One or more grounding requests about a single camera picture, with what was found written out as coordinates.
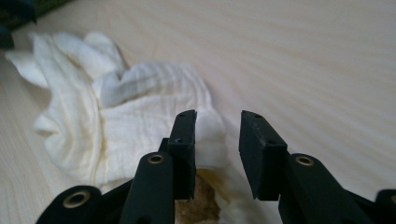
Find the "screw hole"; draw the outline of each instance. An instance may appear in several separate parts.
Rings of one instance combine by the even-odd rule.
[[[80,190],[73,194],[70,194],[64,199],[65,208],[76,208],[83,205],[91,197],[91,194],[87,190]]]
[[[305,165],[305,166],[312,166],[314,165],[314,161],[305,157],[305,156],[299,156],[296,158],[296,161],[298,163],[300,163],[301,165]]]
[[[158,164],[163,162],[164,158],[162,155],[153,155],[148,157],[148,162],[151,164]]]

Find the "gauze fabric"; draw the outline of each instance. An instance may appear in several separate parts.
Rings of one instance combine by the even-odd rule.
[[[105,35],[32,34],[33,52],[7,59],[29,82],[49,89],[49,107],[35,121],[57,166],[101,187],[134,177],[145,154],[158,150],[178,113],[196,109],[197,167],[224,166],[221,118],[205,83],[187,64],[140,63],[126,70]]]

